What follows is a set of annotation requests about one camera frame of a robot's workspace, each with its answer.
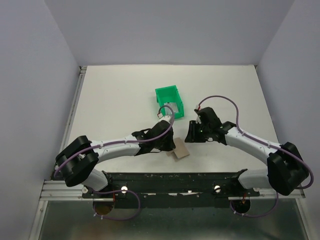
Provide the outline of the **green plastic bin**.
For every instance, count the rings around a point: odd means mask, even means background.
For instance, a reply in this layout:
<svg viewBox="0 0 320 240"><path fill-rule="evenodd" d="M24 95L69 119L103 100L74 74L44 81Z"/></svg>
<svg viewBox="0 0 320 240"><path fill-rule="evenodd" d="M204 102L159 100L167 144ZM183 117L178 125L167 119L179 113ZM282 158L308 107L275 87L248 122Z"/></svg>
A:
<svg viewBox="0 0 320 240"><path fill-rule="evenodd" d="M160 107L168 105L173 110L175 119L185 116L184 103L176 85L156 88L155 95Z"/></svg>

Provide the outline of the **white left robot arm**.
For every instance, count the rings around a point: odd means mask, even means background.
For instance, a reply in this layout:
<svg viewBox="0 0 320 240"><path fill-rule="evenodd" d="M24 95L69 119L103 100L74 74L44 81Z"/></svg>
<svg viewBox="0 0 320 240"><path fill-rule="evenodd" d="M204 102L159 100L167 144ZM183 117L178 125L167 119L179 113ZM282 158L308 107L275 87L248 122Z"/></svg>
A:
<svg viewBox="0 0 320 240"><path fill-rule="evenodd" d="M118 140L90 141L86 135L77 137L55 158L54 177L61 175L67 187L84 185L101 198L111 191L109 178L95 169L101 162L150 154L153 150L170 152L175 149L173 121L159 120L152 128L135 131Z"/></svg>

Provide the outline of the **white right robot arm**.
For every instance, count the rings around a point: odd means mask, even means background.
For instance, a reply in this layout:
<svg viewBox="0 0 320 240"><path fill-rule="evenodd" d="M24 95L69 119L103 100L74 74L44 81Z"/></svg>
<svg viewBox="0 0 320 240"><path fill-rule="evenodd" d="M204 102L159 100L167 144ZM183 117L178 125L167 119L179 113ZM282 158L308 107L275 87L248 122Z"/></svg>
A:
<svg viewBox="0 0 320 240"><path fill-rule="evenodd" d="M230 191L241 196L248 189L274 189L288 196L310 175L302 163L297 147L287 142L267 142L256 136L248 137L233 122L224 123L211 107L196 108L196 120L189 122L186 143L217 142L237 148L265 164L265 169L242 169L234 175Z"/></svg>

